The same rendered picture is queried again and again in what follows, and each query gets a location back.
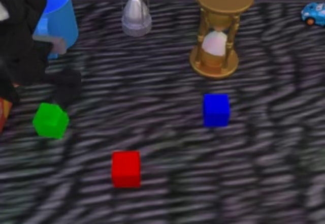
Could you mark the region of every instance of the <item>green cube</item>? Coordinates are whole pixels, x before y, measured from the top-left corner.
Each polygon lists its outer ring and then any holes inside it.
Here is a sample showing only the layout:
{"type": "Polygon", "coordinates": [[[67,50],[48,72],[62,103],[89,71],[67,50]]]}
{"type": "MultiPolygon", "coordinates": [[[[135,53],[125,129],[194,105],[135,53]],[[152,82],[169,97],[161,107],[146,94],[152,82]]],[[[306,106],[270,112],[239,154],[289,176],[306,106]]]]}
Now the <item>green cube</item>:
{"type": "Polygon", "coordinates": [[[32,124],[39,136],[62,139],[69,124],[69,117],[60,106],[41,103],[32,124]]]}

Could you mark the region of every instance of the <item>red and yellow object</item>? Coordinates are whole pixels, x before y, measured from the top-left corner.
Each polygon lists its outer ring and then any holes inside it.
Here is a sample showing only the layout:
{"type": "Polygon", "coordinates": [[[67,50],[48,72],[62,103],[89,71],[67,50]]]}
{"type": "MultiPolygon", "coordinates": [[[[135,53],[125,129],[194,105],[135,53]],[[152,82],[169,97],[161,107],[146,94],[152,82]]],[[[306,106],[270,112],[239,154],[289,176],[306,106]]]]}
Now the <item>red and yellow object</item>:
{"type": "Polygon", "coordinates": [[[0,98],[0,133],[7,121],[11,106],[12,104],[10,102],[0,98]]]}

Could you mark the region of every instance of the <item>car window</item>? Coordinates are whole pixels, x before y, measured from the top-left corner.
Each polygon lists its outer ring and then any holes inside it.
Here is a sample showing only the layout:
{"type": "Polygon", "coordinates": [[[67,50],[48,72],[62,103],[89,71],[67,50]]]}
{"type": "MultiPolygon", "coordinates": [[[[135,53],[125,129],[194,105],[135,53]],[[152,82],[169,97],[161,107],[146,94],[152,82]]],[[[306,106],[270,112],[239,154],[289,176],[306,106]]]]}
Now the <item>car window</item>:
{"type": "Polygon", "coordinates": [[[324,6],[324,3],[318,4],[318,5],[316,6],[316,10],[317,10],[317,11],[321,11],[321,10],[323,9],[323,6],[324,6]]]}

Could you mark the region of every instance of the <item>blue cube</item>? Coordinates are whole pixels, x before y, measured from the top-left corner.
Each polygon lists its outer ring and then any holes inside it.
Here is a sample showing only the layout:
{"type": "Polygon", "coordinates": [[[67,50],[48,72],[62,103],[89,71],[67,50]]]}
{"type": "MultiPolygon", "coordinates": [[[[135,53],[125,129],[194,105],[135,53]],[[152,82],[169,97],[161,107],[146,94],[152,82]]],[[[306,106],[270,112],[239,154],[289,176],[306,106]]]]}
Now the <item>blue cube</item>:
{"type": "Polygon", "coordinates": [[[203,99],[204,126],[228,126],[230,103],[228,94],[205,94],[203,99]]]}

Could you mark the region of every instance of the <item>blue mug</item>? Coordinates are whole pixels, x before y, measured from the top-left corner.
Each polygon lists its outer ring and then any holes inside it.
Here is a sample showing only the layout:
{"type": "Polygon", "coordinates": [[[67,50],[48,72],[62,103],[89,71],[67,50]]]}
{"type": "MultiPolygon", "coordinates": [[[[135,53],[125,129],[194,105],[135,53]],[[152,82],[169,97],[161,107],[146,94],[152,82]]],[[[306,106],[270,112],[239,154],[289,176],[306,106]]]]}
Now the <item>blue mug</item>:
{"type": "Polygon", "coordinates": [[[73,46],[79,31],[71,0],[47,0],[46,8],[34,35],[62,37],[67,49],[73,46]]]}

